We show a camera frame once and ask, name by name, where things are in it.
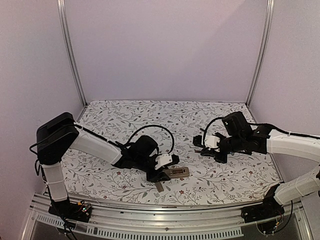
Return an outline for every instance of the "floral tablecloth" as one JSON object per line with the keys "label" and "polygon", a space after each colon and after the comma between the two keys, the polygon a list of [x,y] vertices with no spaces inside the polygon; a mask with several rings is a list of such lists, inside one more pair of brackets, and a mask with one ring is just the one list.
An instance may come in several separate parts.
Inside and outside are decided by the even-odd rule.
{"label": "floral tablecloth", "polygon": [[[81,120],[84,127],[111,141],[125,143],[138,128],[157,124],[174,135],[173,153],[178,155],[177,167],[188,167],[190,177],[163,182],[158,192],[146,175],[136,169],[118,169],[104,160],[86,153],[69,150],[63,157],[63,174],[68,192],[94,198],[124,202],[165,205],[221,205],[262,200],[268,188],[279,182],[278,174],[268,155],[235,154],[227,164],[194,153],[193,136],[202,134],[210,120],[242,111],[253,122],[247,107],[241,103],[138,101],[93,101]],[[215,131],[227,136],[221,121]],[[153,137],[161,152],[170,149],[169,135],[159,128],[146,128],[142,134]]]}

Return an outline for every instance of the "white panel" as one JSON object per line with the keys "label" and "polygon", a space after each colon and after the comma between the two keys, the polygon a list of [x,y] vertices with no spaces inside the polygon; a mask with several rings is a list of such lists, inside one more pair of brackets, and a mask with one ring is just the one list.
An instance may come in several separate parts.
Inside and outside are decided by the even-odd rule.
{"label": "white panel", "polygon": [[92,100],[245,102],[267,1],[66,1]]}
{"label": "white panel", "polygon": [[0,236],[19,239],[35,191],[36,130],[62,112],[81,111],[57,1],[7,0],[0,7]]}
{"label": "white panel", "polygon": [[[320,1],[277,0],[252,110],[260,122],[320,135]],[[307,173],[312,161],[276,155],[286,181]],[[320,200],[302,200],[314,239],[320,239]]]}

